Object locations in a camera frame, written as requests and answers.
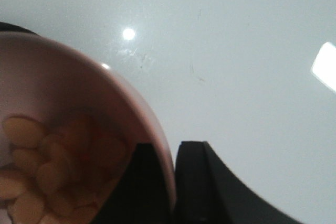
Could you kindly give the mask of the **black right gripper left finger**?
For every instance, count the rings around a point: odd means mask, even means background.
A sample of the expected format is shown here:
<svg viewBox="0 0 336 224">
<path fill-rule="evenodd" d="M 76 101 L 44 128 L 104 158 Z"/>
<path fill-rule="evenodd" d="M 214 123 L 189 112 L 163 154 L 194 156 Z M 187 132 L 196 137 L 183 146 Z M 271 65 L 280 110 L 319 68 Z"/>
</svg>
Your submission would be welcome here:
<svg viewBox="0 0 336 224">
<path fill-rule="evenodd" d="M 171 223 L 170 201 L 152 144 L 137 144 L 131 162 L 92 223 Z"/>
</svg>

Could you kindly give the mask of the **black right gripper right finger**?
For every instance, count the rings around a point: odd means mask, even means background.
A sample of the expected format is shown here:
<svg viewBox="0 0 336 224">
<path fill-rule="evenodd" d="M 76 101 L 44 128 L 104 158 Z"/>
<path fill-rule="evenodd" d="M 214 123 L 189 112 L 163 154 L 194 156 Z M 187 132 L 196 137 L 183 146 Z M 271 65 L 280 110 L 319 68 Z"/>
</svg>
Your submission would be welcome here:
<svg viewBox="0 0 336 224">
<path fill-rule="evenodd" d="M 207 142 L 182 142 L 176 157 L 176 223 L 297 223 L 222 162 Z"/>
</svg>

